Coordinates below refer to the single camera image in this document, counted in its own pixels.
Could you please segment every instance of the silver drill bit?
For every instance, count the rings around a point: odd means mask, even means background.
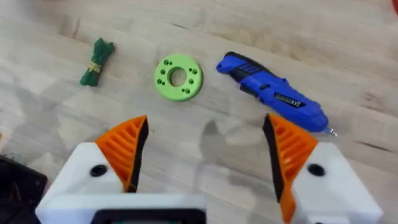
[[[337,137],[337,133],[335,132],[335,130],[334,130],[333,128],[329,127],[329,126],[327,126],[327,127],[325,128],[324,132],[326,132],[326,133],[328,133],[328,134],[332,134],[332,135],[334,135],[335,137]]]

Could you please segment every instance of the green ring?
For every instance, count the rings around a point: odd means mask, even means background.
[[[184,84],[173,86],[170,77],[178,69],[184,70],[187,79]],[[203,74],[200,66],[188,55],[169,55],[163,58],[155,69],[155,87],[160,94],[170,100],[189,100],[199,92],[202,82]]]

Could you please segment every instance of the green rope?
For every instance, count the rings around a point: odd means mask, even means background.
[[[91,63],[87,71],[80,79],[81,85],[97,86],[100,74],[109,56],[114,51],[112,42],[105,43],[102,38],[99,38],[94,44],[94,52],[91,58]]]

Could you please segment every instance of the orange gripper pad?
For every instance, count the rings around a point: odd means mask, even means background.
[[[262,127],[271,156],[275,193],[285,223],[290,223],[295,202],[292,184],[318,141],[304,129],[280,116],[268,114]]]
[[[117,125],[95,141],[126,192],[137,191],[142,149],[148,130],[147,116],[144,115]]]

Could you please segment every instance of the blue electric screwdriver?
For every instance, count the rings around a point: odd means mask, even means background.
[[[328,127],[328,117],[319,103],[293,89],[285,78],[279,78],[258,62],[243,55],[228,52],[217,65],[217,71],[229,74],[242,91],[272,107],[287,120],[310,131],[324,131],[337,136]]]

